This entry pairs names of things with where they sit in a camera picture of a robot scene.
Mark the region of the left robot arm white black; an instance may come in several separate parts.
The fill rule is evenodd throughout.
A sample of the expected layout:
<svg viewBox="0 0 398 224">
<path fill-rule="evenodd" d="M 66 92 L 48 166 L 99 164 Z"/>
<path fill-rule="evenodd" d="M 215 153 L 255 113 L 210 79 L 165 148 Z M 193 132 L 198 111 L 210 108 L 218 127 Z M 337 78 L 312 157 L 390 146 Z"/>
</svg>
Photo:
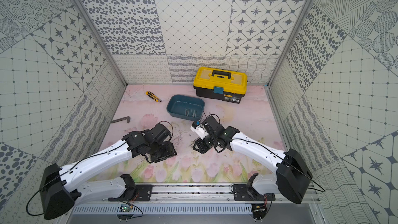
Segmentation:
<svg viewBox="0 0 398 224">
<path fill-rule="evenodd" d="M 144 196 L 130 174 L 93 183 L 88 180 L 137 156 L 143 156 L 150 164 L 176 156 L 171 142 L 173 134 L 172 129 L 159 122 L 150 130 L 132 131 L 110 147 L 78 162 L 46 167 L 38 191 L 44 219 L 56 219 L 87 202 L 129 202 Z"/>
</svg>

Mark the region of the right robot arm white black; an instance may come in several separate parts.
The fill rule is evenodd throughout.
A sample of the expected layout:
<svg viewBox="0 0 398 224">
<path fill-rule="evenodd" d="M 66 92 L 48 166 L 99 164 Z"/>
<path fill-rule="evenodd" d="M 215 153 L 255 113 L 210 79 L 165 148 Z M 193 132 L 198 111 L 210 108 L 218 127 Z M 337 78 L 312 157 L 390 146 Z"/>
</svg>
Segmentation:
<svg viewBox="0 0 398 224">
<path fill-rule="evenodd" d="M 214 117 L 195 121 L 191 130 L 198 135 L 193 149 L 205 154 L 220 147 L 241 153 L 270 170 L 268 175 L 253 174 L 245 186 L 234 186 L 236 201 L 271 199 L 282 194 L 287 200 L 301 204 L 312 181 L 312 174 L 302 156 L 294 149 L 283 151 L 255 141 L 234 127 L 224 128 Z"/>
</svg>

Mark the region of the teal plastic storage box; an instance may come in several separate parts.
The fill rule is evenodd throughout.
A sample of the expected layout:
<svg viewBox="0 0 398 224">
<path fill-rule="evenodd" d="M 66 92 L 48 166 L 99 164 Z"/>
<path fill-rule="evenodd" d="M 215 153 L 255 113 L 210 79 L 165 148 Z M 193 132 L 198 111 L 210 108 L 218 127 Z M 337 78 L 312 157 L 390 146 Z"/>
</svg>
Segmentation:
<svg viewBox="0 0 398 224">
<path fill-rule="evenodd" d="M 190 109 L 189 116 L 186 116 L 186 109 Z M 203 115 L 205 102 L 202 99 L 187 95 L 176 94 L 171 97 L 166 107 L 167 112 L 175 118 L 189 121 L 199 121 Z M 191 110 L 198 110 L 198 117 L 191 116 Z"/>
</svg>

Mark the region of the dark metal hex key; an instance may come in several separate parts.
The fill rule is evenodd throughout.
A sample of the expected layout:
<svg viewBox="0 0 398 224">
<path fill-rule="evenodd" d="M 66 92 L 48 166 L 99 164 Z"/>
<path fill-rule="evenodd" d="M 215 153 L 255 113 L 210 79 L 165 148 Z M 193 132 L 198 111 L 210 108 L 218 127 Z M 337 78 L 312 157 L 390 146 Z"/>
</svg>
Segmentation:
<svg viewBox="0 0 398 224">
<path fill-rule="evenodd" d="M 119 119 L 112 120 L 110 123 L 117 123 L 117 122 L 121 122 L 121 121 L 126 121 L 127 123 L 130 123 L 131 117 L 130 116 L 122 117 Z"/>
</svg>

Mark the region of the yellow utility knife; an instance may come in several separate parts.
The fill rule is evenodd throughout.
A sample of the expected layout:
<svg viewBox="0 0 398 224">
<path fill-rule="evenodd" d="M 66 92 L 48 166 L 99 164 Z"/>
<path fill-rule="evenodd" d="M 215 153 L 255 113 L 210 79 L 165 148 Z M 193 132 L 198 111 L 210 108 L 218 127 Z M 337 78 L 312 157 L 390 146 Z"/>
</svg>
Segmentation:
<svg viewBox="0 0 398 224">
<path fill-rule="evenodd" d="M 150 92 L 150 91 L 147 91 L 147 92 L 146 92 L 146 95 L 147 95 L 148 97 L 150 97 L 152 100 L 156 101 L 156 102 L 162 102 L 162 100 L 161 100 L 159 97 L 157 97 L 155 94 L 153 94 L 153 93 Z"/>
</svg>

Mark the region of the yellow black toolbox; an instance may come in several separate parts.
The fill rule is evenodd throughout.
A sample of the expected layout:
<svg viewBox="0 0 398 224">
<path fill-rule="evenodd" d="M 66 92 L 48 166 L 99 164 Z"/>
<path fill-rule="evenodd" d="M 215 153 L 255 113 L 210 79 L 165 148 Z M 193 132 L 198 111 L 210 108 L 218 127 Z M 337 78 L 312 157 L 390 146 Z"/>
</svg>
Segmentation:
<svg viewBox="0 0 398 224">
<path fill-rule="evenodd" d="M 193 81 L 199 97 L 239 104 L 247 92 L 245 73 L 200 67 Z"/>
</svg>

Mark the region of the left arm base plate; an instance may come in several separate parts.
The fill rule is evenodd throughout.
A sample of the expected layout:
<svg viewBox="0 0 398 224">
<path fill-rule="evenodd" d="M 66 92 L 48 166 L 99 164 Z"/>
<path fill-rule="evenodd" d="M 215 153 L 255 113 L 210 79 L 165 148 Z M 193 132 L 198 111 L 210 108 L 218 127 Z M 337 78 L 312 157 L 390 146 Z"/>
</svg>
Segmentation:
<svg viewBox="0 0 398 224">
<path fill-rule="evenodd" d="M 108 198 L 109 202 L 133 202 L 133 201 L 150 201 L 153 185 L 144 184 L 129 187 L 124 190 L 122 195 L 117 198 Z"/>
</svg>

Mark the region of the aluminium mounting rail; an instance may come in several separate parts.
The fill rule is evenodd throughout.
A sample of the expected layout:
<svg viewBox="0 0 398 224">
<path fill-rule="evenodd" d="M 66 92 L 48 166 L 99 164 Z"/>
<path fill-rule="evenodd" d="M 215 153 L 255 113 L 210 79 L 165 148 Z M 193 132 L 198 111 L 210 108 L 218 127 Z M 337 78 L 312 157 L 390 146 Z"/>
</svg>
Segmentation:
<svg viewBox="0 0 398 224">
<path fill-rule="evenodd" d="M 75 205 L 78 206 L 90 202 L 109 202 L 108 198 L 117 198 L 122 195 L 125 189 L 134 187 L 129 186 L 122 179 L 88 181 L 71 191 L 71 195 L 76 198 Z M 153 184 L 152 195 L 149 202 L 163 201 L 234 201 L 231 192 L 232 185 L 196 185 L 196 184 Z"/>
</svg>

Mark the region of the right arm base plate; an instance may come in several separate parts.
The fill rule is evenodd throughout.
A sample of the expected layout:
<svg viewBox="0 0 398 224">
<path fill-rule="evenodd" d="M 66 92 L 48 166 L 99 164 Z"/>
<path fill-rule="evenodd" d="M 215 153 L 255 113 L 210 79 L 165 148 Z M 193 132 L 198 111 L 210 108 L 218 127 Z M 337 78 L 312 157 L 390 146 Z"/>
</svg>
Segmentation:
<svg viewBox="0 0 398 224">
<path fill-rule="evenodd" d="M 234 201 L 275 201 L 276 197 L 274 194 L 261 195 L 257 193 L 252 187 L 248 187 L 246 184 L 233 184 L 231 186 L 231 192 L 234 197 Z"/>
</svg>

